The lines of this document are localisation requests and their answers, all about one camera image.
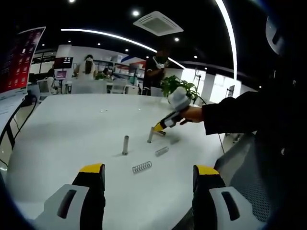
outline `red poster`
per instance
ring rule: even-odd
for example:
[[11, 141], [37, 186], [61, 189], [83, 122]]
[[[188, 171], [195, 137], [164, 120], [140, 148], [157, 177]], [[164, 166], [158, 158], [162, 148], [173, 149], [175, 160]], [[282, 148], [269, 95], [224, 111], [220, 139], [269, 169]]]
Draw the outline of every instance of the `red poster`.
[[16, 35], [0, 71], [0, 98], [7, 92], [26, 93], [33, 54], [44, 30], [45, 27], [41, 27]]

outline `black cable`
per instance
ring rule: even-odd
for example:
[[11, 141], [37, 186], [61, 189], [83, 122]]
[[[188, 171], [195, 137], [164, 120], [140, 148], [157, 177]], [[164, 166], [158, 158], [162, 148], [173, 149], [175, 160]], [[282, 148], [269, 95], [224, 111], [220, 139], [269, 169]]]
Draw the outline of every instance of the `black cable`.
[[[199, 97], [199, 98], [202, 100], [202, 102], [204, 102], [205, 105], [207, 105], [207, 103], [205, 102], [204, 99], [202, 99], [201, 97]], [[220, 136], [219, 133], [218, 133], [218, 135], [219, 135], [219, 139], [220, 139], [220, 142], [221, 142], [221, 147], [222, 147], [222, 150], [223, 150], [223, 154], [225, 154], [225, 150], [224, 150], [224, 147], [223, 147], [223, 143], [222, 143], [222, 140], [221, 140], [221, 136]]]
[[5, 166], [6, 166], [7, 168], [9, 167], [8, 164], [5, 163], [3, 160], [0, 159], [0, 161], [1, 161], [3, 164], [5, 164]]
[[220, 139], [220, 142], [221, 142], [221, 146], [222, 146], [223, 154], [225, 155], [225, 150], [224, 150], [224, 147], [223, 147], [223, 144], [222, 144], [221, 136], [220, 136], [220, 134], [219, 134], [219, 133], [218, 133], [218, 135], [219, 135], [219, 139]]
[[204, 99], [202, 99], [201, 97], [199, 97], [199, 98], [202, 100], [202, 102], [204, 102], [205, 105], [207, 105], [207, 103], [205, 102]]
[[18, 130], [18, 132], [16, 133], [14, 140], [16, 139], [17, 135], [20, 133], [20, 130], [23, 128], [23, 126], [25, 125], [26, 121], [29, 119], [29, 117], [31, 116], [31, 114], [33, 113], [33, 111], [35, 110], [36, 104], [37, 104], [37, 97], [35, 95], [33, 95], [33, 97], [35, 98], [35, 104], [33, 106], [33, 109], [31, 110], [31, 112], [29, 113], [29, 115], [27, 116], [27, 118], [25, 119], [24, 123], [20, 126], [20, 129]]
[[19, 128], [19, 126], [18, 126], [18, 123], [17, 123], [17, 121], [15, 120], [15, 117], [13, 117], [13, 119], [14, 119], [16, 125], [17, 125], [18, 130], [20, 130], [20, 128]]

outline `human hand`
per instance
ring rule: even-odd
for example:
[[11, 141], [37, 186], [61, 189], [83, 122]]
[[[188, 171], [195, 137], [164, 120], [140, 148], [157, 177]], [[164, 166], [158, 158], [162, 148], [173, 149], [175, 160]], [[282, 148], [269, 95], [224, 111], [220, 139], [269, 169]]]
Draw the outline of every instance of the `human hand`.
[[202, 108], [190, 106], [187, 110], [181, 113], [181, 116], [185, 119], [180, 122], [180, 125], [184, 125], [187, 122], [199, 123], [203, 121]]

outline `window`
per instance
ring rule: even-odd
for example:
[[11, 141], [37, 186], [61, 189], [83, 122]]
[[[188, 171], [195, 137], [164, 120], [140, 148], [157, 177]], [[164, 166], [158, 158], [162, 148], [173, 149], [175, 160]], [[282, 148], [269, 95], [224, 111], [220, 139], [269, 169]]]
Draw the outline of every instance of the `window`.
[[206, 72], [202, 71], [202, 70], [198, 70], [196, 72], [196, 75], [201, 76], [199, 84], [198, 84], [199, 78], [195, 76], [195, 70], [194, 69], [184, 69], [182, 71], [181, 80], [187, 81], [187, 82], [192, 82], [196, 87], [198, 85], [197, 92], [199, 93], [199, 95], [201, 95], [202, 90], [203, 90], [203, 83], [204, 83], [205, 77], [206, 77]]
[[240, 95], [241, 90], [241, 82], [238, 80], [234, 80], [229, 77], [225, 77], [217, 74], [214, 79], [214, 84], [212, 88], [212, 93], [210, 96], [210, 101], [213, 103], [219, 103], [221, 100], [226, 98], [229, 94], [230, 86], [235, 86], [235, 90], [233, 93], [234, 98], [237, 98]]

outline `led light strip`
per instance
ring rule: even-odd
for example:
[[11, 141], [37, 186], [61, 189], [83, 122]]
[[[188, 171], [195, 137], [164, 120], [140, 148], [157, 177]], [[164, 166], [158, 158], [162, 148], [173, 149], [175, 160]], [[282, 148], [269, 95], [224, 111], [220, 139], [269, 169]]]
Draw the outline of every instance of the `led light strip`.
[[[109, 34], [109, 33], [105, 33], [105, 32], [100, 32], [100, 31], [95, 31], [95, 30], [84, 30], [84, 29], [61, 29], [61, 31], [76, 31], [76, 32], [86, 32], [86, 33], [92, 33], [92, 34], [98, 34], [98, 35], [105, 35], [105, 36], [109, 36], [109, 37], [113, 37], [113, 38], [117, 38], [117, 39], [120, 39], [120, 40], [123, 40], [123, 41], [126, 41], [126, 42], [130, 42], [132, 44], [135, 44], [137, 46], [140, 46], [140, 47], [143, 47], [145, 49], [148, 49], [150, 51], [153, 51], [153, 52], [157, 52], [156, 50], [148, 47], [148, 46], [145, 46], [141, 43], [138, 43], [138, 42], [135, 42], [135, 41], [132, 41], [130, 39], [127, 39], [125, 37], [121, 37], [121, 36], [118, 36], [118, 35], [115, 35], [115, 34]], [[179, 64], [178, 62], [176, 62], [175, 60], [169, 58], [169, 60], [173, 63], [175, 63], [176, 65], [180, 66], [181, 68], [185, 69], [185, 67], [181, 64]]]
[[237, 59], [236, 59], [236, 41], [235, 41], [235, 34], [232, 29], [232, 25], [230, 22], [229, 15], [227, 13], [226, 7], [223, 3], [222, 0], [215, 0], [218, 7], [220, 8], [220, 11], [223, 15], [224, 21], [226, 23], [227, 29], [228, 29], [228, 34], [230, 38], [230, 44], [231, 44], [231, 50], [232, 50], [232, 56], [234, 60], [234, 79], [236, 80], [236, 75], [237, 75]]

